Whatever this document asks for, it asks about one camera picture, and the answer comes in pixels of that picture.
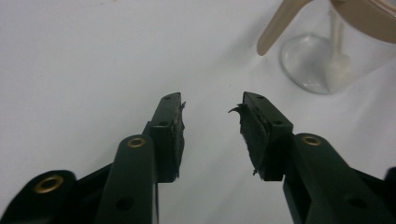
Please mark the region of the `wooden stick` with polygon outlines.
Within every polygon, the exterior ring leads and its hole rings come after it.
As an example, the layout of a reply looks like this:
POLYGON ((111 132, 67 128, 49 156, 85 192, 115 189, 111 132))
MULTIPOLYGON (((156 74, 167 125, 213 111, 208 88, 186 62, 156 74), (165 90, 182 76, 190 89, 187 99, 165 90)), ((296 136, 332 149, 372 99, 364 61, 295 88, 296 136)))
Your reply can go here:
POLYGON ((275 44, 295 16, 313 0, 282 0, 275 15, 262 32, 256 50, 260 56, 265 55, 275 44))

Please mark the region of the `white plastic spoon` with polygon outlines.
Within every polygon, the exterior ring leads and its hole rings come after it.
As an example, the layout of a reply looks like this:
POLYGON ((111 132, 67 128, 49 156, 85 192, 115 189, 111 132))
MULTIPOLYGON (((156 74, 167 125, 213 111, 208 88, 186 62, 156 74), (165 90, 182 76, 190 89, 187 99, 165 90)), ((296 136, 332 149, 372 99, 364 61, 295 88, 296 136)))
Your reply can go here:
POLYGON ((352 78, 351 60, 343 52, 345 25, 334 9, 330 15, 330 55, 325 64, 325 81, 330 93, 341 90, 352 78))

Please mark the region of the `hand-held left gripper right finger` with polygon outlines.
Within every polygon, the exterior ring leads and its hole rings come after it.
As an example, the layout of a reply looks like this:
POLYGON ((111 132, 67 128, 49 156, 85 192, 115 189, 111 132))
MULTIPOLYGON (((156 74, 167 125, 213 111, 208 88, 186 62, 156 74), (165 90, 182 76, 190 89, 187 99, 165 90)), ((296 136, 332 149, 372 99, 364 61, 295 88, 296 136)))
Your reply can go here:
POLYGON ((265 97, 235 109, 254 173, 281 181, 294 224, 396 224, 396 167, 379 179, 350 167, 324 138, 295 134, 265 97))

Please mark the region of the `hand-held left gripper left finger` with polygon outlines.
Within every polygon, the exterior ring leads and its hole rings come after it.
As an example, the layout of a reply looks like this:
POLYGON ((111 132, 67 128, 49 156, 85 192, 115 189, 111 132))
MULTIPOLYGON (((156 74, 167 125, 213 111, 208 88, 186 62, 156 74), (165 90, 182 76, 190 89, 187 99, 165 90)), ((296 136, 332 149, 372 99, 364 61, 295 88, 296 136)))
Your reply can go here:
POLYGON ((159 224, 158 185, 179 177, 183 108, 179 92, 165 95, 144 131, 120 142, 94 224, 159 224))

